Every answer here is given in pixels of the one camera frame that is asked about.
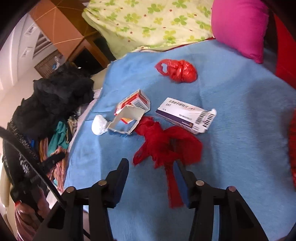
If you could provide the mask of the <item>red plastic mesh basket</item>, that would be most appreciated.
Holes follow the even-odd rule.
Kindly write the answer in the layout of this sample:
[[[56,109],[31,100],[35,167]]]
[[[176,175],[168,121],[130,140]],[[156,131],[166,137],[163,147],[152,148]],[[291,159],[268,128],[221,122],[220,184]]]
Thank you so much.
[[[288,130],[288,154],[290,159],[290,170],[292,181],[296,187],[296,115],[293,114]]]

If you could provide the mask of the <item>small knotted red plastic bag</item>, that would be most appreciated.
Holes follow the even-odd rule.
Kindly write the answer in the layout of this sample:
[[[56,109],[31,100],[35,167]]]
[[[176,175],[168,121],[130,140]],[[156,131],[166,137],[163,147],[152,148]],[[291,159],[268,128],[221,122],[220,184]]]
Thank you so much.
[[[196,68],[186,60],[164,59],[155,65],[163,76],[168,76],[177,83],[192,83],[198,79]]]

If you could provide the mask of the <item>large red plastic bag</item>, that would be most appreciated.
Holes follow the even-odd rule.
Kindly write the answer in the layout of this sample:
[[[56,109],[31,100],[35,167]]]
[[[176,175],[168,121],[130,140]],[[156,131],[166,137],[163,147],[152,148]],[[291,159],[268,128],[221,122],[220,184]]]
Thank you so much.
[[[202,143],[179,126],[171,126],[164,130],[151,116],[144,116],[134,131],[143,136],[145,142],[133,156],[133,164],[136,166],[151,157],[155,168],[164,167],[169,206],[170,208],[183,206],[173,174],[173,163],[179,160],[188,166],[200,162]]]

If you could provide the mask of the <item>green clover patterned quilt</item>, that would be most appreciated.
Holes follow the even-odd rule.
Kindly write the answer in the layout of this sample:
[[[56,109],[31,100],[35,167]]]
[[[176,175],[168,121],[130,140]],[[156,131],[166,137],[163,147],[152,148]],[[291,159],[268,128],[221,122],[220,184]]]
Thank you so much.
[[[82,17],[117,59],[140,49],[165,51],[213,36],[213,1],[90,1]]]

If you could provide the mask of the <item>pink pillow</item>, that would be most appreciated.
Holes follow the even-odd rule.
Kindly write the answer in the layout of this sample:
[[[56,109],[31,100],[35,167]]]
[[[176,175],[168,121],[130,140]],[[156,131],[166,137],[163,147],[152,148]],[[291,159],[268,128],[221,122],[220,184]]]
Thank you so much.
[[[268,18],[262,1],[215,0],[211,28],[217,41],[261,64]]]

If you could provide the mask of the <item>red Nilrich paper bag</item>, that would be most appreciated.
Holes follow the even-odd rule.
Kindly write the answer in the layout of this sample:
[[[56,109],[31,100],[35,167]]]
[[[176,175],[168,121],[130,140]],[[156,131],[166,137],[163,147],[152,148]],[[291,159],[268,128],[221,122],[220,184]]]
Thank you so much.
[[[277,31],[277,63],[275,74],[295,89],[295,40],[280,18],[276,14],[273,15]]]

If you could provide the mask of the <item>black clothing pile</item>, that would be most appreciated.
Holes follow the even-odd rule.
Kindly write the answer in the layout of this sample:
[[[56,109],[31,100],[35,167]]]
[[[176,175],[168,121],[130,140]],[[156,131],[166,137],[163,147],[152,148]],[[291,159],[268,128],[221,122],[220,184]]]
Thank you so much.
[[[62,189],[66,176],[67,159],[48,159],[66,152],[75,132],[75,112],[94,98],[94,81],[89,74],[63,64],[48,78],[33,81],[33,93],[22,99],[7,124],[32,159],[46,165],[50,180]]]

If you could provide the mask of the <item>red white medicine box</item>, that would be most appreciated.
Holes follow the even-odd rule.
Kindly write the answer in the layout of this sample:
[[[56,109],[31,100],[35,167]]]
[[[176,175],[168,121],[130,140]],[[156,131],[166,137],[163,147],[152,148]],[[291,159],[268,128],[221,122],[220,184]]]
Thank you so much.
[[[130,135],[145,113],[151,110],[151,101],[138,89],[118,103],[115,117],[108,125],[108,130],[121,135]]]

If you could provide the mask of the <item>blue towel bed cover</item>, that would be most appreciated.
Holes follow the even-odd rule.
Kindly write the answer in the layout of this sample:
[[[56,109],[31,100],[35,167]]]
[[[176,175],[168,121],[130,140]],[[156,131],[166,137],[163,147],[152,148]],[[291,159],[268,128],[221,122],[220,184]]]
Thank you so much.
[[[72,145],[65,186],[90,187],[126,158],[123,194],[109,211],[114,238],[188,240],[194,211],[172,171],[181,160],[213,187],[235,186],[269,240],[285,237],[295,224],[295,89],[275,66],[270,49],[258,64],[216,40],[112,62]]]

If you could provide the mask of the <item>purple white medicine box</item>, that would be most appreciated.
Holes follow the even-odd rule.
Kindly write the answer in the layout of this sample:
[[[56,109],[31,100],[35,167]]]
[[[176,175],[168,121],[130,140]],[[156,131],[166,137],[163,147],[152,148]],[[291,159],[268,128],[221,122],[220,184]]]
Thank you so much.
[[[215,109],[204,110],[168,97],[158,107],[156,114],[170,123],[197,135],[208,130],[217,115],[217,111]]]

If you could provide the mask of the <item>white paper ball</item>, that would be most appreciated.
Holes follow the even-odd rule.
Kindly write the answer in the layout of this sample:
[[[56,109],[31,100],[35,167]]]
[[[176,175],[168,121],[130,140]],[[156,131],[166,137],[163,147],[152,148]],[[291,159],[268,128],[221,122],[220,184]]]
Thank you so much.
[[[109,122],[100,114],[96,115],[91,126],[92,132],[96,136],[103,135],[108,131]]]

